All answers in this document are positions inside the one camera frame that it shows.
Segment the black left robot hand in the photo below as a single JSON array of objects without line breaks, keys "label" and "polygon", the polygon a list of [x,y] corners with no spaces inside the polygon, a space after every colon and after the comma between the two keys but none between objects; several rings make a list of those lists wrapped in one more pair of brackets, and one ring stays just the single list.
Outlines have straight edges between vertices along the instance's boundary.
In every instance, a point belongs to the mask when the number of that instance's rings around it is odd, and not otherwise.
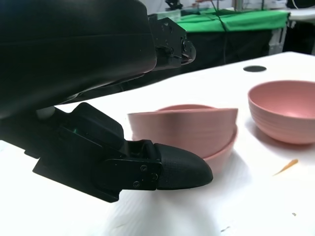
[{"label": "black left robot hand", "polygon": [[197,155],[150,140],[87,103],[153,84],[150,72],[194,61],[186,31],[138,0],[0,3],[0,138],[38,160],[33,171],[112,203],[122,190],[209,184]]}]

